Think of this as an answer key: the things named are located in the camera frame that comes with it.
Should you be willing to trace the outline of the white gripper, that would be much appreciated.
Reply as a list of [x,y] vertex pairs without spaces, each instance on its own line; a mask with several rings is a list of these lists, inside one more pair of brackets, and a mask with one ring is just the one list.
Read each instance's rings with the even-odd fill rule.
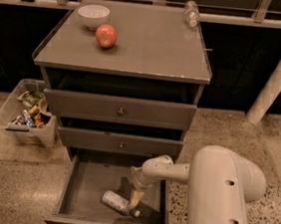
[[133,176],[133,185],[136,189],[133,189],[131,192],[130,207],[137,207],[144,194],[143,190],[137,189],[149,189],[153,185],[153,181],[150,178],[147,178],[137,166],[132,166],[131,172]]

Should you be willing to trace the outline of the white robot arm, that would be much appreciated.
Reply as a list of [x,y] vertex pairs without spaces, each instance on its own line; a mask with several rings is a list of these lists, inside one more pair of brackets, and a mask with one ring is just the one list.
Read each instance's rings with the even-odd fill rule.
[[201,148],[188,164],[165,154],[134,166],[132,173],[137,189],[164,179],[187,184],[187,224],[248,224],[246,204],[266,190],[260,167],[218,145]]

